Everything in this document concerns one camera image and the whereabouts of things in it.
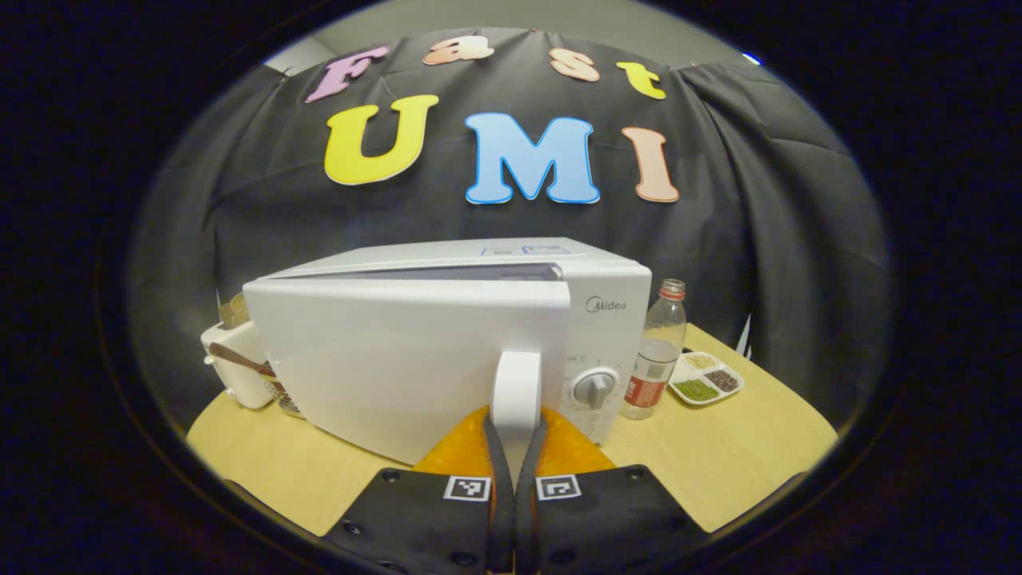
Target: orange gripper pad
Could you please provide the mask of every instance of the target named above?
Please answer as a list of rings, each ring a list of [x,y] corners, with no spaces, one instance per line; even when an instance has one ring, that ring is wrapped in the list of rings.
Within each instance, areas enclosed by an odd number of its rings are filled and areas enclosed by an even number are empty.
[[[616,466],[564,416],[543,409],[547,437],[543,441],[536,477],[612,470]]]
[[[412,468],[413,472],[493,477],[494,468],[482,428],[490,406],[472,412]]]

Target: plastic bottle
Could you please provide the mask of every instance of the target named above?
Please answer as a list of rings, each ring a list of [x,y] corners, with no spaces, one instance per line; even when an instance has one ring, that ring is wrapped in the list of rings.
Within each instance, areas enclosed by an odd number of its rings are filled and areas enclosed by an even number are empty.
[[[660,299],[646,314],[639,356],[621,404],[621,416],[630,420],[645,420],[653,415],[685,348],[688,322],[682,306],[684,299],[685,282],[664,279],[660,284]]]

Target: midea logo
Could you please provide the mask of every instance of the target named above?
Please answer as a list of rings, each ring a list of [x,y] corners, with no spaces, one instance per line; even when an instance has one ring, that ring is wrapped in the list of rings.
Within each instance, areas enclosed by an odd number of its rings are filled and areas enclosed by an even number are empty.
[[[624,309],[624,304],[621,302],[605,302],[600,296],[593,296],[592,298],[586,300],[586,312],[589,314],[596,314],[598,312],[604,312],[608,309]]]

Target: yellow letter u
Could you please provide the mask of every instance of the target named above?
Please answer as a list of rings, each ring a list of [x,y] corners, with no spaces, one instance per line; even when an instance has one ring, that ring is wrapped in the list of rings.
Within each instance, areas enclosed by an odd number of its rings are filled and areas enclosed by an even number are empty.
[[[401,98],[390,104],[398,111],[398,137],[393,147],[382,155],[362,155],[362,137],[366,122],[376,115],[379,106],[360,105],[339,111],[327,119],[330,139],[326,143],[323,161],[326,175],[345,185],[377,182],[393,177],[415,162],[422,152],[426,135],[426,109],[440,101],[430,94]]]

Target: wooden table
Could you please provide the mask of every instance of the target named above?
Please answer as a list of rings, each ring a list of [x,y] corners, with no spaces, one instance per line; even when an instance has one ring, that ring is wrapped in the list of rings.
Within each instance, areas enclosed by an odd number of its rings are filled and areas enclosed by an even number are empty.
[[[733,368],[745,388],[701,408],[664,390],[652,418],[618,417],[601,448],[619,467],[647,466],[700,527],[713,531],[809,470],[837,435],[784,384],[691,324],[686,347]],[[408,469],[276,405],[250,411],[226,393],[195,421],[188,444],[215,473],[316,535],[333,527],[380,468]]]

